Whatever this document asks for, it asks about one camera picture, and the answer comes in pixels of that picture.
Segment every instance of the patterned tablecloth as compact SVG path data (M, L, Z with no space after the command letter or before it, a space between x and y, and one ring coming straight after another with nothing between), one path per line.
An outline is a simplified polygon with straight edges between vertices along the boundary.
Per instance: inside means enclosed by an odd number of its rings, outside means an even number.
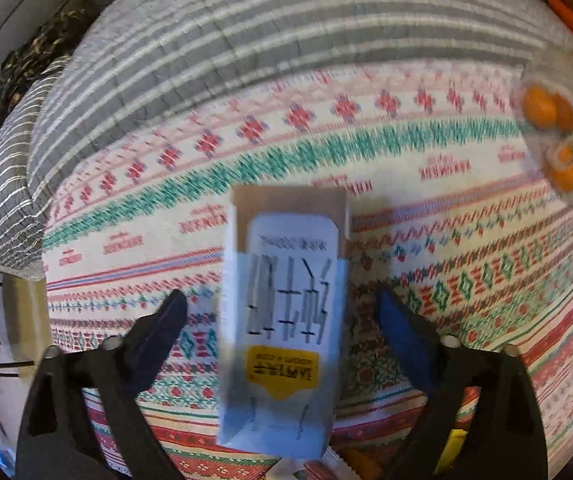
M473 62L344 66L261 84L116 142L54 197L44 266L55 341L95 348L184 290L188 325L138 402L184 474L259 478L273 458L215 445L226 192L232 182L343 186L353 196L353 326L334 446L385 460L425 402L372 319L384 280L468 346L519 346L555 474L573 454L573 209L527 152L517 76ZM109 461L124 469L99 398L87 399ZM463 417L474 405L470 392Z

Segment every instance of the camouflage fabric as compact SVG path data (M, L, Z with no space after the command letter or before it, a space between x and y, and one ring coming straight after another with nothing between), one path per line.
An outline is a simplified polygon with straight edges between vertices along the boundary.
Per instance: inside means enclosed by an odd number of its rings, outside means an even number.
M86 10L61 12L42 25L32 41L6 57L0 77L0 128L36 79L48 75L45 69L75 50L93 19Z

